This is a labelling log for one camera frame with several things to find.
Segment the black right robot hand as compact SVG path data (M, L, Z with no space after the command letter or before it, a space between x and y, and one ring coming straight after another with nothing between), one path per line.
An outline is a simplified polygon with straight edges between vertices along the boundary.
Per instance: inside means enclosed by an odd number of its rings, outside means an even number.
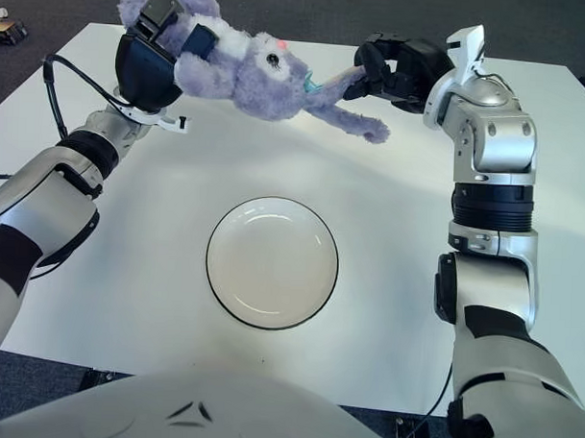
M371 35L357 48L353 64L363 67L365 75L347 88L344 100L375 96L418 114L425 111L433 86L453 70L451 59L437 45L383 33Z

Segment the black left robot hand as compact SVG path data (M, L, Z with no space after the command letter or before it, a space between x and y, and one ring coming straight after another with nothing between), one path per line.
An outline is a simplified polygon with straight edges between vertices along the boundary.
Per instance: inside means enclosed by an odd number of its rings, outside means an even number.
M182 91L175 83L175 63L183 54L206 59L218 36L193 16L218 17L216 0L120 0L126 34L120 39L115 71L121 96L132 106L157 112Z

